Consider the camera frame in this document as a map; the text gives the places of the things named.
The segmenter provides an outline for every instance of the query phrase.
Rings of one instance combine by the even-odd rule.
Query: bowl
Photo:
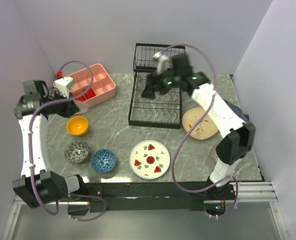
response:
[[[101,149],[97,151],[91,160],[93,169],[98,173],[108,173],[117,163],[115,154],[109,149]]]
[[[89,151],[89,145],[85,141],[74,141],[66,147],[64,156],[71,163],[81,164],[87,159]]]
[[[67,131],[74,136],[84,135],[89,128],[89,122],[84,116],[75,116],[67,123]]]

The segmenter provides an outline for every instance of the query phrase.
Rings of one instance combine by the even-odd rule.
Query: gray marble surface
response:
[[[52,171],[68,177],[80,174],[86,182],[91,183],[120,183],[146,182],[136,176],[129,165],[129,154],[134,145],[143,140],[156,140],[163,143],[173,157],[180,141],[186,134],[181,129],[151,128],[128,125],[128,112],[133,86],[132,74],[112,74],[117,85],[117,95],[83,114],[90,124],[89,132],[81,137],[72,136],[66,131],[68,119],[54,116],[48,127],[48,152]],[[236,94],[229,75],[218,75],[217,91],[224,98],[235,105],[238,104]],[[197,107],[193,100],[185,93],[182,95],[183,114],[191,108]],[[117,165],[109,173],[97,173],[91,167],[90,160],[83,164],[75,164],[65,160],[66,146],[76,140],[86,141],[93,155],[100,149],[111,149],[117,156]],[[215,167],[210,156],[213,145],[220,142],[219,133],[207,140],[187,139],[182,147],[175,165],[178,181],[205,181]],[[240,181],[261,180],[257,161],[253,151],[239,163],[234,175]],[[171,170],[151,182],[171,182]]]

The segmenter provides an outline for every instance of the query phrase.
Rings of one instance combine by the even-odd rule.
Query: blue patterned bowl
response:
[[[115,154],[109,149],[101,149],[97,151],[91,159],[93,169],[98,173],[108,173],[117,163]]]

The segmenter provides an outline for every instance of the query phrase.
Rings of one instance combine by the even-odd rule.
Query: wall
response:
[[[254,149],[296,240],[296,0],[274,0],[233,78]]]
[[[21,83],[50,82],[53,75],[17,6],[0,0],[0,237],[14,198],[12,181],[20,177],[23,162],[21,130],[14,115],[23,94]]]
[[[132,72],[135,42],[189,43],[234,73],[271,0],[15,0],[53,69],[80,60]],[[206,70],[192,55],[197,70]],[[66,73],[80,69],[68,66]]]

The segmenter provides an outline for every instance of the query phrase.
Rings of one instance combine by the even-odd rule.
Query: pink bin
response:
[[[107,71],[101,64],[90,66],[93,73],[93,84],[89,92],[80,101],[88,104],[89,107],[98,105],[116,95],[116,84],[113,82]],[[69,75],[77,83],[70,89],[73,96],[79,95],[86,90],[91,82],[91,74],[87,68]]]

